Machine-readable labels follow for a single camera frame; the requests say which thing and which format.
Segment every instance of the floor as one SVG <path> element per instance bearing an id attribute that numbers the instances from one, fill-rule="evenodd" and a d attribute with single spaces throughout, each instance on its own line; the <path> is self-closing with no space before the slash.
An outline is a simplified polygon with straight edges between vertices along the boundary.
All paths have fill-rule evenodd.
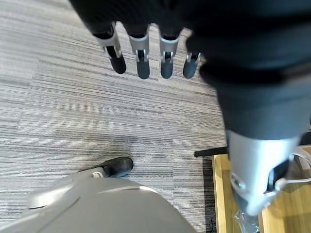
<path id="1" fill-rule="evenodd" d="M 211 162 L 193 152 L 224 146 L 225 134 L 215 91 L 198 73 L 182 76 L 190 33 L 165 80 L 152 26 L 151 75 L 141 80 L 120 24 L 122 75 L 66 0 L 0 6 L 0 224 L 22 213 L 30 192 L 125 155 L 135 162 L 129 179 L 157 190 L 198 232 L 215 232 Z"/>

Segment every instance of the metal bracket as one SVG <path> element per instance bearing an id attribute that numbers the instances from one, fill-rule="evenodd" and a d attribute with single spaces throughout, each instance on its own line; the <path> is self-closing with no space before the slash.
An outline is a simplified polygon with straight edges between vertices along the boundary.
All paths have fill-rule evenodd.
<path id="1" fill-rule="evenodd" d="M 187 53 L 186 61 L 187 61 L 188 63 L 191 62 L 191 60 L 194 60 L 194 59 L 192 58 L 192 56 L 193 56 L 193 53 L 192 53 L 192 52 L 188 52 L 188 53 Z M 195 59 L 195 63 L 196 63 L 196 64 L 199 63 L 199 61 L 201 60 L 201 57 L 202 57 L 202 54 L 201 54 L 201 53 L 198 53 L 197 58 Z"/>
<path id="2" fill-rule="evenodd" d="M 160 36 L 160 56 L 161 61 L 165 62 L 165 53 L 170 53 L 170 63 L 176 55 L 179 37 L 175 40 L 167 40 Z"/>
<path id="3" fill-rule="evenodd" d="M 112 27 L 113 27 L 113 34 L 109 39 L 100 39 L 97 37 L 96 39 L 99 45 L 104 49 L 104 52 L 106 52 L 107 50 L 106 47 L 113 47 L 117 58 L 120 58 L 122 56 L 122 52 L 121 52 L 121 46 L 120 46 L 120 42 L 118 38 L 118 33 L 116 31 L 116 23 L 112 23 Z"/>
<path id="4" fill-rule="evenodd" d="M 144 53 L 144 62 L 147 62 L 149 59 L 149 34 L 147 33 L 142 38 L 135 38 L 129 36 L 130 43 L 132 46 L 132 52 L 136 56 L 136 61 L 139 62 L 138 51 L 142 50 Z"/>

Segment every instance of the black fingertip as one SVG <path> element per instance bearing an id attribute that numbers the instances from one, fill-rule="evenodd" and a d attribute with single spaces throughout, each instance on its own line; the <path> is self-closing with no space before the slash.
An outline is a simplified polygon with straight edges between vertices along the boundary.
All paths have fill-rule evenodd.
<path id="1" fill-rule="evenodd" d="M 123 74 L 126 71 L 126 64 L 123 55 L 121 57 L 112 57 L 110 59 L 111 65 L 113 69 L 118 73 L 118 74 Z"/>

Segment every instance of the robotic hand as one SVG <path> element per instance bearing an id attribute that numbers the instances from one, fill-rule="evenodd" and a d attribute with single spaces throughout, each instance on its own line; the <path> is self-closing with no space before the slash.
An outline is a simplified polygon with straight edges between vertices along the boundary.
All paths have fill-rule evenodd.
<path id="1" fill-rule="evenodd" d="M 192 30 L 184 75 L 216 88 L 227 132 L 231 186 L 257 215 L 286 183 L 290 154 L 311 115 L 311 2 L 308 0 L 70 0 L 124 73 L 115 22 L 123 23 L 138 75 L 149 76 L 148 25 L 160 30 L 161 74 L 173 70 L 178 36 Z"/>

